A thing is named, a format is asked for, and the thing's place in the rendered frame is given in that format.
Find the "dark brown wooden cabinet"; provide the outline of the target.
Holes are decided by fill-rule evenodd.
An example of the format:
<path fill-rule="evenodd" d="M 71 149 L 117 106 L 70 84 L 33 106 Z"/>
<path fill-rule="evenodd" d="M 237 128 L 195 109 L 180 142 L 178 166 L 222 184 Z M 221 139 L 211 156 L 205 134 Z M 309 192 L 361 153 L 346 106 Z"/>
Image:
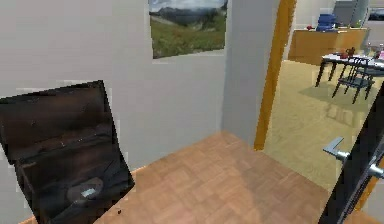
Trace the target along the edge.
<path fill-rule="evenodd" d="M 0 145 L 38 224 L 93 224 L 135 185 L 101 80 L 0 98 Z"/>

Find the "light wooden kitchen counter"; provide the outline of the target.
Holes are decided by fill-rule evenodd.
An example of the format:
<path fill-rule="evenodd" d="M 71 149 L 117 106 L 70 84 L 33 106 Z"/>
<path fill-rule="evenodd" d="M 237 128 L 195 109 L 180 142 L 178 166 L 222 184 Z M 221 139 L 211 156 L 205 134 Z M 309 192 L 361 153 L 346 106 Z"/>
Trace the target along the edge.
<path fill-rule="evenodd" d="M 360 50 L 368 28 L 346 28 L 336 32 L 295 30 L 288 53 L 290 61 L 319 66 L 324 55 Z"/>

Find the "black dining chair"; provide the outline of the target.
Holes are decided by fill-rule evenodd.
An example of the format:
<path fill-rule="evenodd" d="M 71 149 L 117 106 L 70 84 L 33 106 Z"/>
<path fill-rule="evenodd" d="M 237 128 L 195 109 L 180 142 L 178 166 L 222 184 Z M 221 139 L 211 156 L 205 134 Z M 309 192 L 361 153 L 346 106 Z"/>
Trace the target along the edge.
<path fill-rule="evenodd" d="M 350 66 L 347 75 L 341 73 L 332 96 L 335 96 L 341 86 L 345 87 L 344 93 L 349 88 L 354 88 L 356 93 L 352 103 L 355 103 L 362 89 L 366 91 L 365 98 L 368 98 L 370 90 L 375 83 L 374 77 L 384 77 L 384 62 L 378 62 L 374 58 L 353 56 L 347 59 L 344 67 Z"/>

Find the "blue stacked dishes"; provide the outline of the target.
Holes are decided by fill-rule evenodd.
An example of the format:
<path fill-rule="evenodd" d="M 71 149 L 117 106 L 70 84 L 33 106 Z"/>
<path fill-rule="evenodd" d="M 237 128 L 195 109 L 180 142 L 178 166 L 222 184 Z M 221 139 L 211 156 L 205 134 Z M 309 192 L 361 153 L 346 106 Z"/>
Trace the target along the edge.
<path fill-rule="evenodd" d="M 334 14 L 320 14 L 317 22 L 317 31 L 326 31 L 334 28 L 336 17 Z"/>

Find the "grey fridge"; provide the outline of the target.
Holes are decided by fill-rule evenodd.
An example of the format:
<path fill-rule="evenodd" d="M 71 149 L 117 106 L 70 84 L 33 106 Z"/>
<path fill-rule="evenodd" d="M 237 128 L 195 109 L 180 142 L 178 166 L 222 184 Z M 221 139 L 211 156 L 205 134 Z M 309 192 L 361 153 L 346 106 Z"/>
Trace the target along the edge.
<path fill-rule="evenodd" d="M 360 28 L 368 13 L 369 0 L 336 0 L 333 14 L 343 27 Z"/>

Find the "framed mountain landscape picture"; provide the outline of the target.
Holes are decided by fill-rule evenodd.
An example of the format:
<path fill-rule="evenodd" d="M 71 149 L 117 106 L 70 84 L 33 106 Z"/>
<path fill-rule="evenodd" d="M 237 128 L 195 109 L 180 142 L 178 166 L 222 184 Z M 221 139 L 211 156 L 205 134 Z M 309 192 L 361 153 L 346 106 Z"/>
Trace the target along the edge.
<path fill-rule="evenodd" d="M 228 0 L 148 0 L 154 59 L 225 46 Z"/>

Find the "black room door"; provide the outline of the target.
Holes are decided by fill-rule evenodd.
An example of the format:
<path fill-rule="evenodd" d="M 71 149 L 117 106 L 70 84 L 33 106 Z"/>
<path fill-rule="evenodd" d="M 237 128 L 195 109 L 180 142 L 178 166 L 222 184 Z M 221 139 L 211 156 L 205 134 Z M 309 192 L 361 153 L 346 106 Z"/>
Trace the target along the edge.
<path fill-rule="evenodd" d="M 384 82 L 349 153 L 318 224 L 343 224 L 371 178 L 384 180 Z"/>

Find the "white dining table black legs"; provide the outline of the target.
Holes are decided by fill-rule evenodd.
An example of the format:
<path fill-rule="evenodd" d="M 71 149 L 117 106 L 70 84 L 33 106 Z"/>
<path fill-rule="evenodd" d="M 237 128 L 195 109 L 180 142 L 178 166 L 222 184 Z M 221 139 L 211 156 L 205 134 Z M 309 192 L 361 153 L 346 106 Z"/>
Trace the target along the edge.
<path fill-rule="evenodd" d="M 363 68 L 369 68 L 369 69 L 374 69 L 374 70 L 378 70 L 378 71 L 384 71 L 384 62 L 376 62 L 375 59 L 373 57 L 370 57 L 370 56 L 353 55 L 352 57 L 342 59 L 340 56 L 336 56 L 334 54 L 328 54 L 328 55 L 324 55 L 322 57 L 319 72 L 318 72 L 316 82 L 315 82 L 316 87 L 319 86 L 321 78 L 323 76 L 324 68 L 328 64 L 331 64 L 331 72 L 330 72 L 329 79 L 333 78 L 333 74 L 335 72 L 336 66 L 339 64 L 345 65 L 345 66 L 347 66 L 347 65 L 350 65 L 350 66 L 359 65 L 359 66 L 362 66 Z"/>

